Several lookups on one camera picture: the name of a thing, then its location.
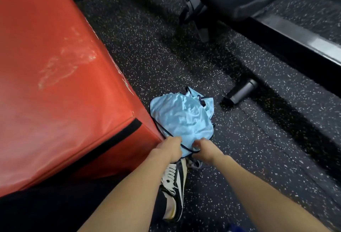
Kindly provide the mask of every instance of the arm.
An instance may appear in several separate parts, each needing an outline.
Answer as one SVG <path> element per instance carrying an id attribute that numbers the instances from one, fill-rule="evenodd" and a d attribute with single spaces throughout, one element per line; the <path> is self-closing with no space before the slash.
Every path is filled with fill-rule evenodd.
<path id="1" fill-rule="evenodd" d="M 168 137 L 123 179 L 79 229 L 87 231 L 148 231 L 162 174 L 181 157 L 181 137 Z"/>
<path id="2" fill-rule="evenodd" d="M 193 156 L 224 175 L 259 231 L 329 232 L 305 209 L 224 155 L 211 141 L 201 139 L 194 146 L 201 151 Z"/>

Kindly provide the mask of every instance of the red padded block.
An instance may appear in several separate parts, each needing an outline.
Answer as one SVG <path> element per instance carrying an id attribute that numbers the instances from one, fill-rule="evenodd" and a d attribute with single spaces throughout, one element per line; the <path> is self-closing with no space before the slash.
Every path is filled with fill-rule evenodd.
<path id="1" fill-rule="evenodd" d="M 162 137 L 74 2 L 0 7 L 0 196 L 84 159 L 138 119 L 137 131 L 73 177 L 136 168 Z"/>

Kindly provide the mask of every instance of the pant leg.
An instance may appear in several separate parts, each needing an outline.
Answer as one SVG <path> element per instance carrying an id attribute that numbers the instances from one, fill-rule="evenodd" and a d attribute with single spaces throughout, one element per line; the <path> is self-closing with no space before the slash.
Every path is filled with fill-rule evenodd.
<path id="1" fill-rule="evenodd" d="M 125 176 L 33 187 L 5 195 L 0 198 L 1 231 L 76 232 Z M 162 219 L 166 204 L 159 193 L 153 222 Z"/>

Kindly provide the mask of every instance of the forearm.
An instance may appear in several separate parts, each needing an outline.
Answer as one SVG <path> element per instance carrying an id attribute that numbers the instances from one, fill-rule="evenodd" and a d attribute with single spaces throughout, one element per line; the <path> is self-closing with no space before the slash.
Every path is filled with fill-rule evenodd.
<path id="1" fill-rule="evenodd" d="M 79 231 L 148 231 L 162 174 L 169 161 L 163 150 L 153 149 L 111 191 Z"/>
<path id="2" fill-rule="evenodd" d="M 225 176 L 259 231 L 329 231 L 305 209 L 242 168 L 230 156 L 219 155 L 213 164 Z"/>

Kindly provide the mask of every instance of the hand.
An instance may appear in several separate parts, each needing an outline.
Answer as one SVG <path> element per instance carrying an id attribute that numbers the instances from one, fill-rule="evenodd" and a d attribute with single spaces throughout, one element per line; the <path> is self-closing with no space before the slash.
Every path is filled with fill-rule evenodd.
<path id="1" fill-rule="evenodd" d="M 208 165 L 213 165 L 217 156 L 224 155 L 212 141 L 205 138 L 195 140 L 192 146 L 200 149 L 199 153 L 195 153 L 192 156 Z"/>
<path id="2" fill-rule="evenodd" d="M 165 139 L 163 142 L 161 142 L 156 148 L 159 148 L 163 150 L 170 158 L 169 162 L 174 163 L 178 161 L 181 156 L 182 156 L 182 151 L 181 151 L 181 137 L 172 137 L 169 136 L 167 139 Z"/>

